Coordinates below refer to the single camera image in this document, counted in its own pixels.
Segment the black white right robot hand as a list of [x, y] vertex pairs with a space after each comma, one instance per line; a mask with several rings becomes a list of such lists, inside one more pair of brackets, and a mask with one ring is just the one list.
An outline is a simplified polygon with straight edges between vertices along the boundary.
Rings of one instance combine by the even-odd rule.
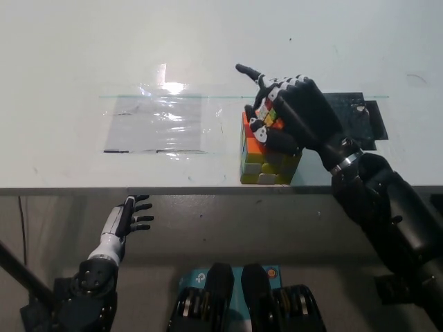
[[[294, 155], [296, 148], [315, 151], [324, 168], [335, 174], [361, 154], [359, 146], [345, 131], [316, 83], [305, 75], [269, 79], [255, 69], [236, 64], [235, 69], [258, 86], [254, 104], [246, 105], [255, 138], [269, 149]], [[268, 99], [284, 129], [267, 128], [255, 111]]]

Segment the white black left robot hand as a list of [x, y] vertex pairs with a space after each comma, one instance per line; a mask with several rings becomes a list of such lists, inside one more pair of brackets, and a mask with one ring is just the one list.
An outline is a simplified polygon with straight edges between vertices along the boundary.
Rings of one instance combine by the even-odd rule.
[[102, 229], [100, 243], [88, 259], [106, 259], [119, 266], [125, 256], [127, 236], [139, 230], [149, 230], [152, 215], [135, 216], [135, 213], [148, 210], [151, 203], [140, 204], [149, 195], [128, 196], [123, 203], [114, 207]]

